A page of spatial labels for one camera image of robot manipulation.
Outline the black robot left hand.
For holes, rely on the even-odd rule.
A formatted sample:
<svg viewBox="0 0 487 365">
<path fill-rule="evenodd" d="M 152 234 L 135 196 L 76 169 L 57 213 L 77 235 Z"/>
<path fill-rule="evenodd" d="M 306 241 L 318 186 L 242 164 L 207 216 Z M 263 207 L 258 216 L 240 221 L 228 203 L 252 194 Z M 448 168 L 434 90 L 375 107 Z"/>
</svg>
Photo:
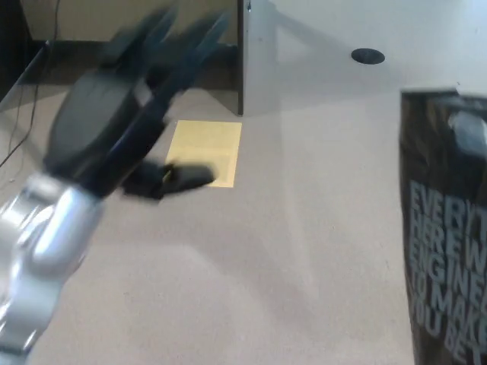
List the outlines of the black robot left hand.
<svg viewBox="0 0 487 365">
<path fill-rule="evenodd" d="M 142 162 L 228 26 L 227 12 L 214 11 L 172 32 L 176 15 L 159 8 L 120 30 L 73 84 L 50 129 L 48 175 L 106 197 Z"/>
</svg>

